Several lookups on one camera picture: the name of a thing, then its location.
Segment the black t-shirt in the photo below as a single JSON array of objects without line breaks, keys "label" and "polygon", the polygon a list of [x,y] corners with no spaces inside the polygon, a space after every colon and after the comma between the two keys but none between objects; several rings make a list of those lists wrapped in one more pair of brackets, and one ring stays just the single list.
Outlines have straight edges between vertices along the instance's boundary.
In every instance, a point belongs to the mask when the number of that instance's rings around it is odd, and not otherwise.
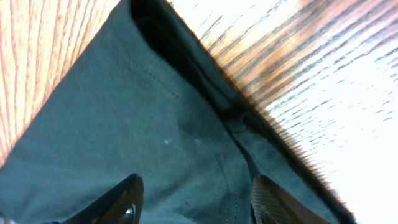
[{"label": "black t-shirt", "polygon": [[253,223],[256,177],[354,222],[166,2],[121,1],[7,158],[1,216],[95,222],[135,193],[142,223]]}]

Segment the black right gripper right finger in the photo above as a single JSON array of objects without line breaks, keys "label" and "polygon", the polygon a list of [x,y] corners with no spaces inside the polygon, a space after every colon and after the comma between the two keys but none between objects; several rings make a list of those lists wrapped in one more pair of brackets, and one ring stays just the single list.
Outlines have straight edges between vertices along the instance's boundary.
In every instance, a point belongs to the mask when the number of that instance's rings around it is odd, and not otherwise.
[{"label": "black right gripper right finger", "polygon": [[251,206],[255,224],[329,224],[264,175],[253,179]]}]

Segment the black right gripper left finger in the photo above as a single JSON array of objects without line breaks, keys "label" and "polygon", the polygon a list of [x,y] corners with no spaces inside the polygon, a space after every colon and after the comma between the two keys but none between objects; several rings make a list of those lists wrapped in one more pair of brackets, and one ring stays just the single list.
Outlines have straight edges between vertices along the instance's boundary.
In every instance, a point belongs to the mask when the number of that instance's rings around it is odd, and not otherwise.
[{"label": "black right gripper left finger", "polygon": [[98,192],[80,192],[57,218],[47,218],[50,224],[138,224],[144,204],[144,182],[140,175],[125,179]]}]

